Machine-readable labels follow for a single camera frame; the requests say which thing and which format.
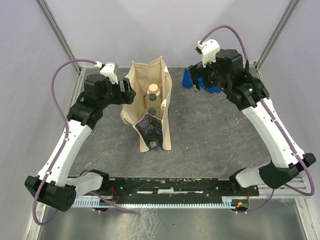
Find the clear square bottle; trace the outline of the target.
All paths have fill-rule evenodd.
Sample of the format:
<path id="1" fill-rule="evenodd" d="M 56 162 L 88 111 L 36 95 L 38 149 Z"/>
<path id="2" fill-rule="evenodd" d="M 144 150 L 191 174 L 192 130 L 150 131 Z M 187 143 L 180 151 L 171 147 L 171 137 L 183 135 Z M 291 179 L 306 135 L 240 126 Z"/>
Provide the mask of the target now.
<path id="1" fill-rule="evenodd" d="M 150 107 L 150 108 L 147 108 L 146 109 L 146 116 L 153 119 L 153 120 L 156 120 L 156 121 L 160 121 L 161 120 L 161 117 L 160 117 L 160 114 L 159 114 L 159 110 L 154 108 L 154 107 Z"/>

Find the cream canvas tote bag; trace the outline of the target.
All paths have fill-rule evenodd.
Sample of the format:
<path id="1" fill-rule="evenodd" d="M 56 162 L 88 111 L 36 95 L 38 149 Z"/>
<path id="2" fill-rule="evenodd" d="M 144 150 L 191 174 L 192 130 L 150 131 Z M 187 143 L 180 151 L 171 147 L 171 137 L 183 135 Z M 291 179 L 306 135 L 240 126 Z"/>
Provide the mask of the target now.
<path id="1" fill-rule="evenodd" d="M 131 104 L 123 105 L 120 116 L 138 133 L 140 151 L 171 150 L 169 107 L 173 83 L 163 58 L 133 62 L 126 78 L 136 96 Z"/>

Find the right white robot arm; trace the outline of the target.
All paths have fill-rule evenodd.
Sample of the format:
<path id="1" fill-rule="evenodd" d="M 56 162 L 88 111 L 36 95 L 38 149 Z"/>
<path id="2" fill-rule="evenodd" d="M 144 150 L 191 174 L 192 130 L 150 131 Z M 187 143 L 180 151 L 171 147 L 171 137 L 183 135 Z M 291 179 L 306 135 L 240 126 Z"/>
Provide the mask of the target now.
<path id="1" fill-rule="evenodd" d="M 202 78 L 206 87 L 221 90 L 252 123 L 271 156 L 267 163 L 234 173 L 229 191 L 239 196 L 248 187 L 261 184 L 277 189 L 286 186 L 300 172 L 307 172 L 316 157 L 305 153 L 290 136 L 267 88 L 250 73 L 249 62 L 235 49 L 196 47 L 196 51 L 202 55 L 202 61 L 187 68 L 194 87 L 200 89 L 198 79 Z"/>

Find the cream round jar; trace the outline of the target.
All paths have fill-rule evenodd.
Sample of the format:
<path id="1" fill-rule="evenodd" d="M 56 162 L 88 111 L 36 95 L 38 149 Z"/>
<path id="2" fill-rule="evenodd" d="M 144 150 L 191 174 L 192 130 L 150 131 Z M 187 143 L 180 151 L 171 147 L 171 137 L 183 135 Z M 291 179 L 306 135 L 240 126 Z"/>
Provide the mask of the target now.
<path id="1" fill-rule="evenodd" d="M 147 89 L 147 94 L 155 94 L 157 97 L 160 95 L 161 90 L 159 88 L 159 86 L 155 83 L 150 84 L 148 89 Z"/>

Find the clear bottle grey cap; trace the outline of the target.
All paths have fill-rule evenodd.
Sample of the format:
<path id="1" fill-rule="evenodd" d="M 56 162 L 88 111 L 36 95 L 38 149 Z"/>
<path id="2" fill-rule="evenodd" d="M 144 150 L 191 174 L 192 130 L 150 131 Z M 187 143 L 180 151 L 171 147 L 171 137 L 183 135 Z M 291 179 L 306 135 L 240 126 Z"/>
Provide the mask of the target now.
<path id="1" fill-rule="evenodd" d="M 155 93 L 149 93 L 145 98 L 145 109 L 154 108 L 160 110 L 162 100 Z"/>

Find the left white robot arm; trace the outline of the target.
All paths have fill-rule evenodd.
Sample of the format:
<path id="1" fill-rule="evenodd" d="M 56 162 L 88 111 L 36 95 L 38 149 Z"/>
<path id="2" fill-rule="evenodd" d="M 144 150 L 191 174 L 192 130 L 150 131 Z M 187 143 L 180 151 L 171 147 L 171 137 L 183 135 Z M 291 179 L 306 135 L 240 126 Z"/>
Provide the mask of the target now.
<path id="1" fill-rule="evenodd" d="M 90 74 L 84 81 L 84 90 L 71 106 L 57 146 L 37 176 L 28 176 L 25 187 L 40 203 L 65 212 L 75 199 L 91 191 L 106 195 L 110 191 L 109 175 L 90 170 L 79 177 L 69 177 L 71 166 L 86 138 L 103 116 L 109 105 L 130 105 L 136 92 L 130 80 L 124 77 L 112 83 L 110 77 Z"/>

